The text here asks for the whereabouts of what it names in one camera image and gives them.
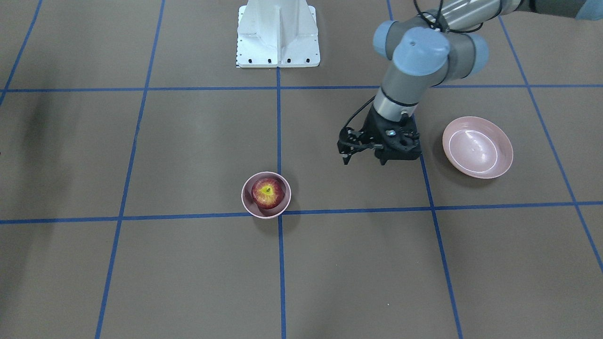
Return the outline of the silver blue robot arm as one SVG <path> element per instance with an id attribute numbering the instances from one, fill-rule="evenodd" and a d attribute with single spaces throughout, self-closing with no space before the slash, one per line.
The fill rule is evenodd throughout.
<path id="1" fill-rule="evenodd" d="M 419 10 L 404 21 L 386 21 L 375 31 L 377 54 L 390 66 L 365 106 L 363 127 L 345 125 L 337 142 L 348 163 L 351 155 L 374 150 L 381 164 L 416 160 L 422 154 L 413 114 L 426 90 L 447 81 L 464 79 L 487 64 L 489 48 L 476 34 L 486 21 L 515 11 L 597 21 L 600 0 L 442 0 L 428 11 Z"/>

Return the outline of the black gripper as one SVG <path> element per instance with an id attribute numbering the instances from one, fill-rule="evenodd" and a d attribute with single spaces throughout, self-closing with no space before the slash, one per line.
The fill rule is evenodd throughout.
<path id="1" fill-rule="evenodd" d="M 400 121 L 390 121 L 371 105 L 360 131 L 365 133 L 364 143 L 368 143 L 370 138 L 375 143 L 383 144 L 383 150 L 375 150 L 375 157 L 381 166 L 389 160 L 412 161 L 422 155 L 420 133 L 415 120 L 407 113 L 401 115 Z"/>

